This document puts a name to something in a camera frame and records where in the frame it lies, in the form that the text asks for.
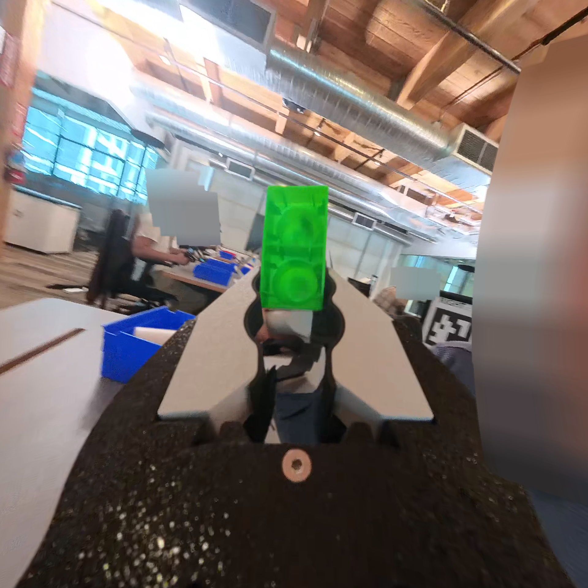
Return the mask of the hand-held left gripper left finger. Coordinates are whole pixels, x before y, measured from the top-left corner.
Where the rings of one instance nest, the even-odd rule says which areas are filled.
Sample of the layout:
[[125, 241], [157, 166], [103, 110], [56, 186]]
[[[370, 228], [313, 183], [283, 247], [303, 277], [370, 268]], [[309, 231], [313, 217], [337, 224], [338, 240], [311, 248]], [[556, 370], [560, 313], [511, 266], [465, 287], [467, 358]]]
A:
[[214, 434], [237, 422], [253, 442], [278, 443], [276, 371], [266, 369], [255, 340], [263, 323], [259, 272], [251, 270], [198, 315], [158, 408], [160, 420], [199, 419]]

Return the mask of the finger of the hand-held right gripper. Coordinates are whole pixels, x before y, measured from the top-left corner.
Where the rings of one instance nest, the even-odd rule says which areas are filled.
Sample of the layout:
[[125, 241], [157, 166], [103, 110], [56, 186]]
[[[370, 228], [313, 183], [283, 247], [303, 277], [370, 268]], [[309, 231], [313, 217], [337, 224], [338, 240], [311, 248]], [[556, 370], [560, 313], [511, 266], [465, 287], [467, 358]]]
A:
[[263, 325], [272, 339], [297, 337], [310, 343], [312, 322], [312, 311], [263, 311]]

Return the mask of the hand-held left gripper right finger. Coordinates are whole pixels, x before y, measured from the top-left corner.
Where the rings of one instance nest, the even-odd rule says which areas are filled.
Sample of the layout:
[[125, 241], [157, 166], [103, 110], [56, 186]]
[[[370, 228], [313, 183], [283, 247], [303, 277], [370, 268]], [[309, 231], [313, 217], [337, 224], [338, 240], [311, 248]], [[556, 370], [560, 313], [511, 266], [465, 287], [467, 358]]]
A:
[[339, 442], [355, 424], [386, 440], [396, 423], [433, 424], [435, 416], [392, 318], [333, 269], [312, 342], [325, 349], [318, 401], [321, 443]]

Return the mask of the white bottle with black cap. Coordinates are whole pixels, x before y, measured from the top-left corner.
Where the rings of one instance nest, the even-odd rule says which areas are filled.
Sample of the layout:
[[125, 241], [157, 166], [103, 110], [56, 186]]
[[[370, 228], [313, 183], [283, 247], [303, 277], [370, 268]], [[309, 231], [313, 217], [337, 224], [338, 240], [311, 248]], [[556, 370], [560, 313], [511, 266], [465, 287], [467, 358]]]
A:
[[164, 345], [175, 333], [176, 329], [163, 329], [156, 327], [142, 327], [134, 328], [133, 336], [143, 341], [148, 341], [153, 344]]

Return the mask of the green toy building brick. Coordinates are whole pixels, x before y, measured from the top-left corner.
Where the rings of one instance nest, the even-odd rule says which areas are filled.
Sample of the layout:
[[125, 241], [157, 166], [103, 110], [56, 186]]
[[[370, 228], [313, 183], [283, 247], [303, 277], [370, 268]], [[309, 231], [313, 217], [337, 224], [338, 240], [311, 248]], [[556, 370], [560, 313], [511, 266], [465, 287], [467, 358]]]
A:
[[268, 187], [259, 295], [265, 309], [323, 309], [328, 187]]

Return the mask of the blue bin with tag sticker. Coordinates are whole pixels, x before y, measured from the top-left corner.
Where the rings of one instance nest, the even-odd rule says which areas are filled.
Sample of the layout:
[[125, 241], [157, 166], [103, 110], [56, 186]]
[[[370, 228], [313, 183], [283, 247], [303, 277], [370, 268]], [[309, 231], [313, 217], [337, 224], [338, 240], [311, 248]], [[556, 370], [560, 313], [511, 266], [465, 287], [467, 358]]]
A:
[[104, 378], [126, 383], [163, 346], [133, 336], [135, 327], [179, 330], [194, 315], [158, 307], [104, 324], [102, 371]]

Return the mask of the large tag sign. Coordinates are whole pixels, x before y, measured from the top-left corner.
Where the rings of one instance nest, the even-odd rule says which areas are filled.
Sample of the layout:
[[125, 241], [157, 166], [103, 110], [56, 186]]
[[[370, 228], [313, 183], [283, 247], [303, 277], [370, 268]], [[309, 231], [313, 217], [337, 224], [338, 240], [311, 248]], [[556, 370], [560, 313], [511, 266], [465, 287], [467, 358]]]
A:
[[429, 305], [423, 319], [422, 341], [428, 346], [472, 340], [472, 299], [438, 296]]

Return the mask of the small blue plastic bin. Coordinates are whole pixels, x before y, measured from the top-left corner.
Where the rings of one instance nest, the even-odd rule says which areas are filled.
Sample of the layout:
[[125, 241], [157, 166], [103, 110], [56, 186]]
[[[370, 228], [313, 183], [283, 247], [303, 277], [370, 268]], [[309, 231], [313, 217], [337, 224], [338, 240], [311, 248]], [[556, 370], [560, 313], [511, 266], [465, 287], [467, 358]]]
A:
[[209, 258], [197, 263], [192, 274], [196, 279], [227, 286], [235, 273], [235, 266], [234, 263]]

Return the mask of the black office chair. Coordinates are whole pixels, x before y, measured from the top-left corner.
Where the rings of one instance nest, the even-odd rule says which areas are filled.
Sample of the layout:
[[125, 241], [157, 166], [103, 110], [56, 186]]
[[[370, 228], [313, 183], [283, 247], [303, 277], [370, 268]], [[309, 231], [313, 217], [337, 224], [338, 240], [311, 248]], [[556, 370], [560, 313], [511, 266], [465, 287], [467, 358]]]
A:
[[139, 259], [132, 253], [131, 240], [127, 236], [129, 228], [130, 216], [120, 209], [114, 210], [108, 219], [98, 259], [87, 285], [86, 303], [105, 310], [109, 301], [131, 296], [135, 302], [117, 304], [114, 312], [130, 316], [159, 307], [176, 310], [177, 297], [152, 284], [152, 262], [146, 262], [139, 277], [133, 278], [135, 262]]

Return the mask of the large silver air duct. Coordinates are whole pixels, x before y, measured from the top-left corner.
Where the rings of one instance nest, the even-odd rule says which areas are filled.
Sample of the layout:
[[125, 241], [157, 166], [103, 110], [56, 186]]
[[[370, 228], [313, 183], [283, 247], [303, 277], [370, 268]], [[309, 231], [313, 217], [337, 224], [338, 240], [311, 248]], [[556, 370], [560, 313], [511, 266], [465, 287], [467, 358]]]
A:
[[452, 131], [438, 128], [319, 56], [280, 42], [268, 50], [266, 79], [284, 98], [463, 189], [469, 182], [489, 183], [497, 143], [464, 123]]

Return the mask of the wooden post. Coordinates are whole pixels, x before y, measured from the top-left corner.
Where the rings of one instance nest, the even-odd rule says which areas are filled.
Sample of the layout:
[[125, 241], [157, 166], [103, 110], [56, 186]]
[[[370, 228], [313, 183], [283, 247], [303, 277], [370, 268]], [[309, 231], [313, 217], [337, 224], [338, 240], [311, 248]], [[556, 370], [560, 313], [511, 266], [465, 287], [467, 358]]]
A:
[[46, 1], [1, 1], [1, 249], [13, 180], [25, 176], [11, 158], [22, 146], [46, 11]]

